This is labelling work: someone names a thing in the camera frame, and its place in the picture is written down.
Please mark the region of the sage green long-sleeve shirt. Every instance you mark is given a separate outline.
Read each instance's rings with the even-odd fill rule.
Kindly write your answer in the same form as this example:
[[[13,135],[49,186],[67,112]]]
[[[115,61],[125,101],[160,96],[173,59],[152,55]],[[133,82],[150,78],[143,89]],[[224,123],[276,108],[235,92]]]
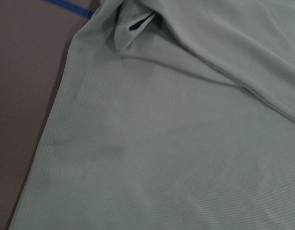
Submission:
[[[295,0],[101,1],[10,229],[295,230]]]

